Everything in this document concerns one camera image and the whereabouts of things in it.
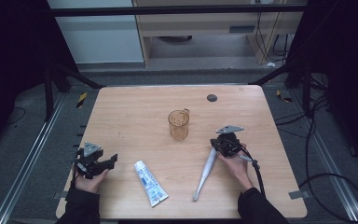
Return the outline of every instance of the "gray floor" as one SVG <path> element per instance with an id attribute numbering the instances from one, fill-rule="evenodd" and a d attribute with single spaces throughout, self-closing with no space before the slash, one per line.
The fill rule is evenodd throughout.
<path id="1" fill-rule="evenodd" d="M 117 85 L 171 85 L 248 83 L 268 74 L 273 68 L 258 64 L 253 57 L 245 36 L 193 36 L 186 42 L 176 38 L 155 38 L 151 51 L 151 62 L 147 68 L 120 68 L 114 72 L 85 72 L 90 79 L 108 86 Z M 275 119 L 301 112 L 294 101 L 287 103 L 277 97 L 280 89 L 285 97 L 296 99 L 300 88 L 286 90 L 282 85 L 285 75 L 274 78 L 264 86 L 268 105 Z M 53 223 L 58 200 L 70 170 L 71 159 L 81 140 L 98 91 L 71 78 L 72 89 L 64 95 L 62 111 L 44 144 L 40 155 L 26 181 L 22 193 L 14 206 L 10 223 Z M 82 108 L 77 109 L 79 95 L 86 91 L 88 97 Z M 312 92 L 315 99 L 321 95 Z M 0 135 L 0 205 L 5 199 L 17 173 L 21 169 L 34 140 L 43 126 L 45 116 L 43 86 L 36 86 L 18 96 L 16 108 Z M 290 120 L 279 119 L 277 123 Z M 308 120 L 300 119 L 288 125 L 279 125 L 279 131 L 289 161 L 298 183 L 305 176 L 305 136 Z M 358 158 L 350 153 L 350 145 L 337 124 L 328 106 L 316 113 L 317 133 L 337 166 L 339 172 L 358 185 Z M 324 173 L 328 169 L 316 145 L 310 141 L 310 173 Z M 318 198 L 328 208 L 347 217 L 347 211 L 337 196 L 332 178 L 312 181 Z M 358 194 L 353 190 L 358 202 Z M 313 198 L 305 200 L 308 215 L 291 223 L 343 223 L 326 213 Z"/>

